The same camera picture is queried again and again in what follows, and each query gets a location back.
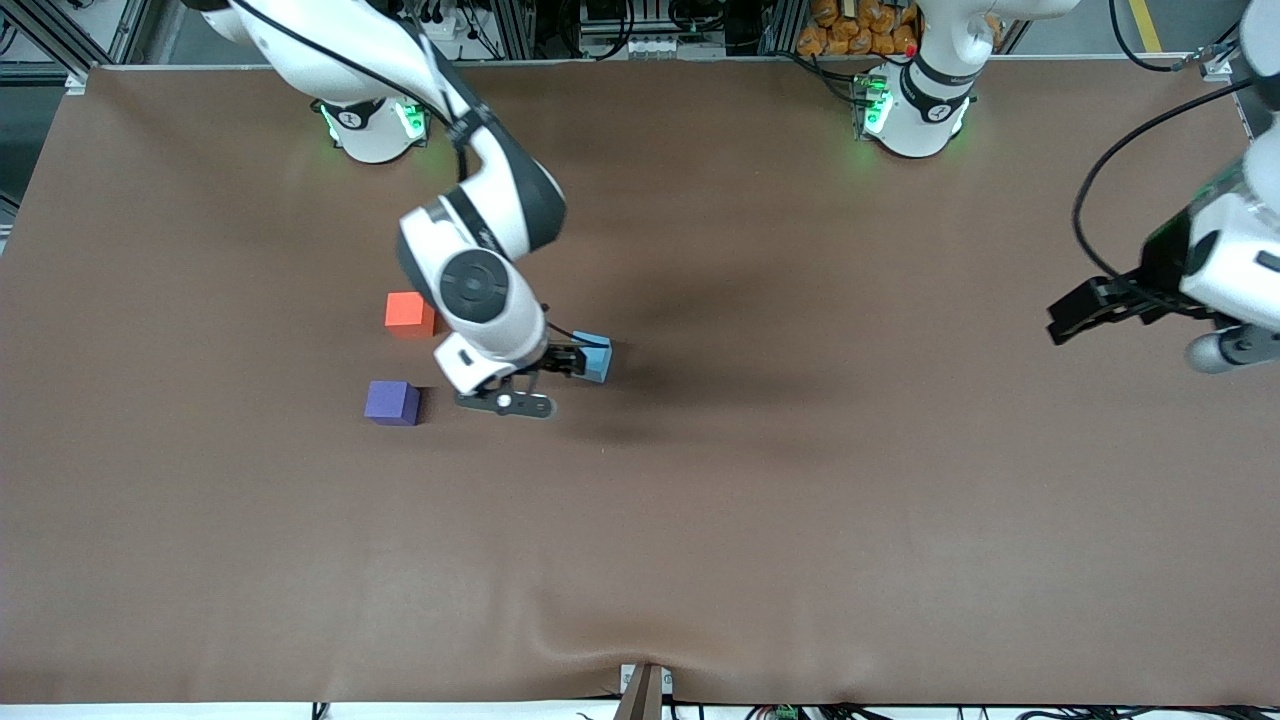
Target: brown table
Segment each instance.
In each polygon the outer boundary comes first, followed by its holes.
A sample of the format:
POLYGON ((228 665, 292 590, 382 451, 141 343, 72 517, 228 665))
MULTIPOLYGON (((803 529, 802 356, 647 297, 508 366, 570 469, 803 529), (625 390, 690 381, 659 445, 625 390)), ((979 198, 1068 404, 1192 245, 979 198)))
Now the brown table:
MULTIPOLYGON (((0 260, 0 701, 506 700, 621 662, 718 702, 1280 702, 1275 369, 1170 319, 1055 348, 1088 165, 1204 92, 996 63, 905 161, 790 64, 470 73, 570 201, 522 263, 622 343, 554 421, 380 428, 440 386, 380 327, 448 149, 332 150, 270 72, 96 72, 0 260)), ((1244 146, 1224 101, 1125 151, 1144 234, 1244 146)))

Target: yellow tape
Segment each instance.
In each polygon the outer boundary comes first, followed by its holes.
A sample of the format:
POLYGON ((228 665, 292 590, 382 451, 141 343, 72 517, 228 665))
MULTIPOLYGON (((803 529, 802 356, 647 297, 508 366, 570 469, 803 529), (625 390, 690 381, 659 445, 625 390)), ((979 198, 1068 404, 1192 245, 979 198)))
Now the yellow tape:
POLYGON ((1147 0, 1129 0, 1129 9, 1133 10, 1133 20, 1138 23, 1138 36, 1142 37, 1143 49, 1147 53, 1164 53, 1160 47, 1160 36, 1156 35, 1156 23, 1151 22, 1147 0))

